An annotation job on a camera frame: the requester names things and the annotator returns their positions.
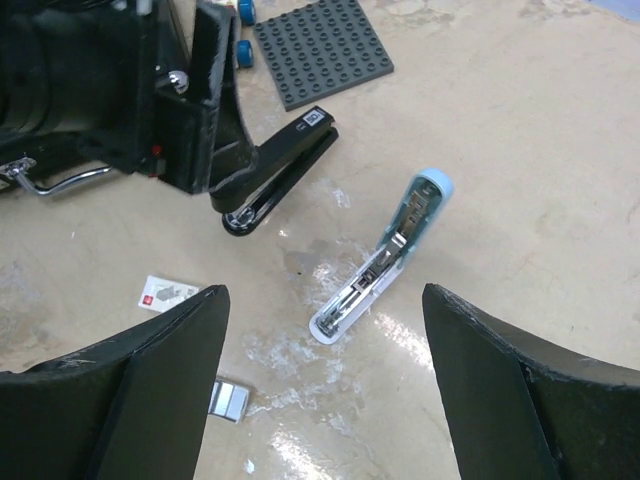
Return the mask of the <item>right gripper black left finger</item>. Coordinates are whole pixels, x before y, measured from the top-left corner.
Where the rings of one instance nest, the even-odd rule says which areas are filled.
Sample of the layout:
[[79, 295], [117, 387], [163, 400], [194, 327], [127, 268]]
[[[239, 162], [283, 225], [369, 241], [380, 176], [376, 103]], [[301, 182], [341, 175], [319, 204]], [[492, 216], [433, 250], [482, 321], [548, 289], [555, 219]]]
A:
[[230, 296], [205, 288], [75, 352], [1, 375], [5, 479], [190, 479]]

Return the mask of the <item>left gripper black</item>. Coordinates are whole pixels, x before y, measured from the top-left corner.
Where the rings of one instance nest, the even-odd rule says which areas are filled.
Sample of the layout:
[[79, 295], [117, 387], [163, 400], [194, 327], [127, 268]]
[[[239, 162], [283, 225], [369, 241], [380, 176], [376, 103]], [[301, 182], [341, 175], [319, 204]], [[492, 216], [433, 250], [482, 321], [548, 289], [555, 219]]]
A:
[[238, 26], [230, 7], [198, 2], [188, 45], [174, 2], [2, 2], [2, 163], [82, 156], [134, 173], [154, 143], [161, 181], [237, 189], [258, 163], [239, 105]]

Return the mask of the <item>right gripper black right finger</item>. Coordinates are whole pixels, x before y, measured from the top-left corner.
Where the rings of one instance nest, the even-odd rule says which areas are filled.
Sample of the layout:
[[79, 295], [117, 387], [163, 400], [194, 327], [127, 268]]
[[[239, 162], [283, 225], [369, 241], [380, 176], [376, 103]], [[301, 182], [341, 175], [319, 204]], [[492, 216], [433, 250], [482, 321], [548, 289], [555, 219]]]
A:
[[639, 373], [428, 283], [422, 307], [463, 479], [636, 479]]

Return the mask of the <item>black stapler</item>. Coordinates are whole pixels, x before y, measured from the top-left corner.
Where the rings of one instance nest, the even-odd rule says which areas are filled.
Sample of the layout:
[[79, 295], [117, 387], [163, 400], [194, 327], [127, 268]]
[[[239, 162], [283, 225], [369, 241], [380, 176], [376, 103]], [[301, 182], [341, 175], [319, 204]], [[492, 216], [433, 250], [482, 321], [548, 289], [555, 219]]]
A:
[[210, 193], [224, 229], [236, 237], [251, 234], [338, 137], [335, 118], [316, 105], [254, 146], [250, 166]]

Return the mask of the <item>staple box tray with staples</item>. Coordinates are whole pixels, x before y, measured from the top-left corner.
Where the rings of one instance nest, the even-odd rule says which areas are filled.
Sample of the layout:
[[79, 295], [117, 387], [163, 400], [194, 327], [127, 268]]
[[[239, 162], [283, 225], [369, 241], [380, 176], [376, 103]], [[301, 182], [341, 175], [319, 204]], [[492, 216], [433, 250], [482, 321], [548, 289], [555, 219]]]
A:
[[238, 423], [244, 417], [249, 397], [248, 387], [217, 379], [212, 390], [208, 414]]

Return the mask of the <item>white staple box sleeve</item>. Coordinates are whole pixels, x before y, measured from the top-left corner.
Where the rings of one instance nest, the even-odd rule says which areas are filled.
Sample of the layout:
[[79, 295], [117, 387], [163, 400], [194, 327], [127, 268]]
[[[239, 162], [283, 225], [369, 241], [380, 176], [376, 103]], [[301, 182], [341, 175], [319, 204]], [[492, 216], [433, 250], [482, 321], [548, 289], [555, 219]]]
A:
[[157, 313], [164, 313], [200, 291], [192, 286], [149, 275], [138, 301], [138, 306]]

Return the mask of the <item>light blue stapler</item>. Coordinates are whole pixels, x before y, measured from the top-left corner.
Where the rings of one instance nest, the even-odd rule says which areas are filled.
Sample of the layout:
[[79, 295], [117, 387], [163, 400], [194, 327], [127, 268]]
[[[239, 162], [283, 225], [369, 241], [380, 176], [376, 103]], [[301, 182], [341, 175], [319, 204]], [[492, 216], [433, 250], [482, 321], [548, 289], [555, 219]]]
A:
[[410, 181], [374, 253], [309, 321], [311, 335], [332, 345], [403, 272], [454, 193], [452, 180], [427, 168]]

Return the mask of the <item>grey lego baseplate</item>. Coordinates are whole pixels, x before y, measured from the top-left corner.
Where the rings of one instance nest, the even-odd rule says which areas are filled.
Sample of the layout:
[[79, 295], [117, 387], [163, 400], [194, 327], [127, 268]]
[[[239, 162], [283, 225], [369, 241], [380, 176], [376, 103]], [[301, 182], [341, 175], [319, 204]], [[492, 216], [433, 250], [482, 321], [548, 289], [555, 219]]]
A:
[[308, 3], [256, 23], [254, 35], [287, 111], [394, 71], [357, 0]]

